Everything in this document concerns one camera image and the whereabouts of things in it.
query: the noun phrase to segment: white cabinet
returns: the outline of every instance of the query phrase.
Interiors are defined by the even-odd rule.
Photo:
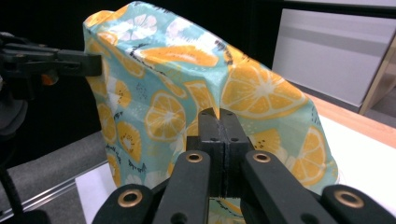
[[[396,7],[393,0],[347,3],[371,2]],[[395,30],[391,19],[285,9],[273,69],[291,82],[361,107]]]

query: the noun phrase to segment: fabric wrap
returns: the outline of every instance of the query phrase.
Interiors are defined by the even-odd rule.
[[[103,74],[88,77],[117,186],[150,188],[172,174],[197,113],[233,111],[258,150],[275,155],[317,193],[338,171],[313,103],[264,65],[178,15],[132,2],[83,23],[86,52]],[[238,199],[211,199],[210,223],[244,223]]]

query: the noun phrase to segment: wooden edge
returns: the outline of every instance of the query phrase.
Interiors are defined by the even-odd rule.
[[[337,105],[333,105],[319,98],[306,94],[315,104],[318,113],[337,123],[340,123],[358,133],[369,136],[396,149],[396,129],[373,119],[353,113]]]
[[[393,87],[391,87],[389,84],[389,76],[387,77],[386,73],[388,65],[390,64],[392,57],[394,57],[393,55],[395,54],[395,52],[396,32],[393,34],[393,38],[390,40],[390,44],[387,51],[385,52],[385,56],[376,71],[375,78],[370,86],[370,89],[367,92],[367,95],[363,100],[363,104],[361,105],[361,110],[359,111],[359,114],[364,115],[368,109],[370,109],[375,103],[382,99],[386,93],[393,89]],[[387,81],[386,85],[384,86],[383,80],[385,80],[385,78],[387,79]]]

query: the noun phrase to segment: black clamp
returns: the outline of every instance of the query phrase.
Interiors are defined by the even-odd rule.
[[[396,223],[364,193],[343,185],[319,196],[305,189],[276,156],[254,150],[237,116],[212,109],[198,115],[199,136],[187,138],[172,176],[154,189],[116,189],[93,221],[205,224],[209,197],[240,198],[247,224]]]
[[[15,99],[35,99],[42,86],[56,83],[58,76],[101,74],[100,55],[47,48],[25,38],[0,34],[0,76]]]

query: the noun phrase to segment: table surface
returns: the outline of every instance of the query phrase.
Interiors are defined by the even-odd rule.
[[[317,107],[340,184],[366,193],[396,216],[396,129],[309,97]],[[108,164],[76,178],[87,223],[116,189]]]

